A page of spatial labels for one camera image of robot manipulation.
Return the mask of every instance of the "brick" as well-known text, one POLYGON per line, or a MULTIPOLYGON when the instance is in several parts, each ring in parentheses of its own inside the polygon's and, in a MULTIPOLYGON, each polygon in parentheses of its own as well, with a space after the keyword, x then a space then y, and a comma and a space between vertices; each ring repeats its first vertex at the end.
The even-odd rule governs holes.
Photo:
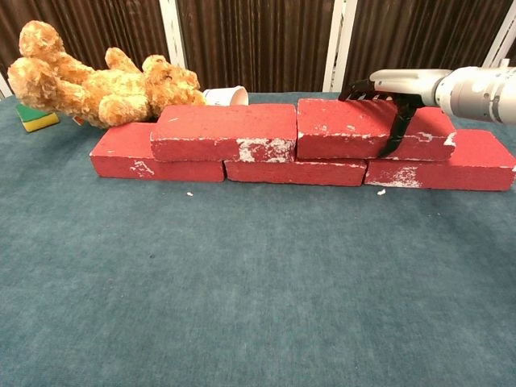
POLYGON ((290 162, 295 156, 293 105, 168 106, 151 133, 160 161, 290 162))
POLYGON ((233 181, 305 185, 362 185, 363 160, 294 161, 292 163, 244 163, 226 161, 227 178, 233 181))
POLYGON ((389 187, 504 191, 516 159, 489 131, 459 129, 451 158, 439 162, 370 160, 364 183, 389 187))
MULTIPOLYGON (((391 101, 301 99, 298 158, 378 157, 396 114, 391 101)), ((435 107, 418 109, 400 147, 388 159, 446 160, 455 150, 452 121, 435 107)))
POLYGON ((221 161, 161 163, 152 157, 153 123, 129 123, 112 127, 89 154, 101 177, 162 181, 223 181, 221 161))

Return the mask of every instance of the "paper cup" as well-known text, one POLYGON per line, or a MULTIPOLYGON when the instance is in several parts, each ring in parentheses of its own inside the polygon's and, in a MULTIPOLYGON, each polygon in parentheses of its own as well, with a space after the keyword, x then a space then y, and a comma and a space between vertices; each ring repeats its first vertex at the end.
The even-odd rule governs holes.
POLYGON ((225 89, 207 89, 202 93, 208 105, 249 105, 248 92, 243 86, 225 89))

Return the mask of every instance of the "brown curtain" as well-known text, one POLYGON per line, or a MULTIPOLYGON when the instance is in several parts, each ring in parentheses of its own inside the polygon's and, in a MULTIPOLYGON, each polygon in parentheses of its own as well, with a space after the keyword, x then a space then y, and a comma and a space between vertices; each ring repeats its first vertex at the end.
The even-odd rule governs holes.
POLYGON ((320 91, 333 0, 178 0, 188 67, 204 88, 320 91))
POLYGON ((169 58, 159 0, 0 0, 0 72, 19 57, 19 33, 30 20, 50 23, 67 52, 105 69, 109 47, 121 48, 137 66, 151 54, 169 58))
POLYGON ((512 0, 359 0, 344 77, 482 65, 512 0))

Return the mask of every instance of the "green sponge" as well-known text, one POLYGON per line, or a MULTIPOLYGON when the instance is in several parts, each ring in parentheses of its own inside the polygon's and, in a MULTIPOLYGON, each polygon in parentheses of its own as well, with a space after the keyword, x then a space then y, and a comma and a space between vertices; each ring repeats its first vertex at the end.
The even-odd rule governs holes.
POLYGON ((44 127, 49 127, 59 122, 59 117, 56 113, 46 113, 41 110, 32 109, 31 107, 22 105, 16 106, 18 115, 22 120, 23 127, 26 131, 37 131, 44 127))

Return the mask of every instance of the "robotic arm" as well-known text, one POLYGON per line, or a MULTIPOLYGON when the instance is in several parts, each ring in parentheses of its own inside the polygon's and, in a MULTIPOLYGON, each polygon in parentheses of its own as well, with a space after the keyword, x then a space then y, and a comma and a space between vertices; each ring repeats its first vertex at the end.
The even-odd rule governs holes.
POLYGON ((397 149, 416 110, 424 106, 464 119, 516 124, 516 68, 384 69, 349 85, 339 100, 389 97, 397 114, 379 157, 397 149))

